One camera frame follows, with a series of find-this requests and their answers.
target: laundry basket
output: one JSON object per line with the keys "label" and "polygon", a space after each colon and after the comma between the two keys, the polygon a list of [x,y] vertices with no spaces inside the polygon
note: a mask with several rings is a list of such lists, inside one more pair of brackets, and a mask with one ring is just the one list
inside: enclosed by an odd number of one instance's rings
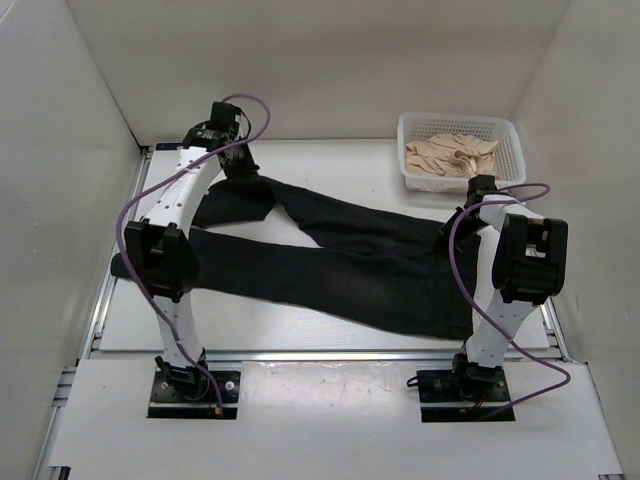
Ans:
{"label": "laundry basket", "polygon": [[524,183],[527,172],[516,129],[509,120],[497,117],[404,113],[398,124],[398,160],[407,188],[427,192],[466,193],[468,178],[414,175],[407,172],[405,145],[414,140],[428,140],[438,133],[475,135],[481,140],[499,140],[495,152],[498,188]]}

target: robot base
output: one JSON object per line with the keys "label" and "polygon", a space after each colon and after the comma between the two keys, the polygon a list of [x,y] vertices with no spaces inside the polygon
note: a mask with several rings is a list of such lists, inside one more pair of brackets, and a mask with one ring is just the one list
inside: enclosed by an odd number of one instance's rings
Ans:
{"label": "robot base", "polygon": [[240,372],[210,371],[218,381],[224,405],[221,416],[216,408],[215,392],[205,388],[198,398],[188,398],[165,382],[161,371],[156,371],[149,398],[147,418],[197,418],[235,420],[238,415]]}
{"label": "robot base", "polygon": [[497,385],[486,392],[484,403],[476,409],[472,405],[478,401],[481,393],[464,396],[460,388],[451,384],[451,370],[419,370],[416,378],[417,385],[414,386],[418,387],[420,395],[422,423],[515,421],[512,408],[481,420],[483,416],[511,401],[504,372]]}

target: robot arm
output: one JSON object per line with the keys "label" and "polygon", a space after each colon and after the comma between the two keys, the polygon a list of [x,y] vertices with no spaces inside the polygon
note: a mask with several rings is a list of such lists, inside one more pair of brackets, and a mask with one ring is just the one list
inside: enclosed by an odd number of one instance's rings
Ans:
{"label": "robot arm", "polygon": [[[242,115],[234,105],[214,103],[210,120],[186,135],[176,171],[187,168],[206,152],[240,139]],[[217,158],[188,170],[168,185],[151,211],[140,221],[129,222],[124,232],[129,257],[157,306],[175,326],[182,349],[205,368],[205,351],[191,310],[190,292],[198,275],[198,262],[188,243],[189,229],[202,197],[221,170],[230,180],[254,175],[258,170],[246,145]],[[182,354],[166,321],[158,317],[158,324],[164,352],[156,363],[166,382],[185,397],[198,395],[206,379]]]}
{"label": "robot arm", "polygon": [[[469,181],[465,207],[474,204],[515,200],[497,191],[495,179],[481,175]],[[437,246],[446,245],[458,209],[440,231]],[[567,224],[544,218],[519,203],[482,206],[465,218],[456,235],[459,244],[481,228],[490,226],[500,233],[491,279],[494,292],[487,315],[515,337],[524,320],[564,284],[567,250]],[[486,255],[484,240],[480,255]],[[504,355],[509,346],[505,338],[484,318],[455,356],[452,384],[473,395],[493,389],[501,378]]]}

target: white table surface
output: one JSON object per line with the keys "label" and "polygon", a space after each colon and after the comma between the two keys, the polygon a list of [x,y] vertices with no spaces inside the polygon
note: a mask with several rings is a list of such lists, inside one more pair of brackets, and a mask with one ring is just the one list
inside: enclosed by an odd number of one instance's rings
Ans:
{"label": "white table surface", "polygon": [[[411,363],[244,363],[238,419],[147,419],[155,366],[80,362],[50,458],[70,480],[597,480],[621,473],[586,366],[515,422],[420,422]],[[507,362],[514,398],[558,381]]]}
{"label": "white table surface", "polygon": [[[253,144],[252,152],[263,175],[370,208],[446,221],[464,202],[463,196],[407,190],[393,140],[267,141]],[[155,152],[145,186],[166,178],[177,159],[176,151]],[[159,193],[145,198],[138,211],[148,211],[158,197]],[[264,222],[210,231],[261,242],[316,246],[280,207]],[[483,239],[497,244],[498,235],[486,229]],[[482,306],[488,304],[493,287],[489,275],[481,272],[490,269],[492,262],[492,255],[479,259],[476,300]],[[449,350],[461,343],[387,333],[303,307],[211,290],[194,290],[192,305],[198,335],[207,350]],[[516,340],[525,348],[549,346],[539,310],[527,318]],[[100,349],[162,350],[155,315],[131,282],[116,284]]]}

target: beige garment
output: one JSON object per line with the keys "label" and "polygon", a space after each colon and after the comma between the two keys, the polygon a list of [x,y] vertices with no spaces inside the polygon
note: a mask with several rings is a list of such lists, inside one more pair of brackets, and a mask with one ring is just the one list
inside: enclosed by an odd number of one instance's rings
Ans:
{"label": "beige garment", "polygon": [[440,133],[427,141],[408,143],[407,172],[439,177],[493,175],[494,152],[500,142],[485,142],[474,135]]}

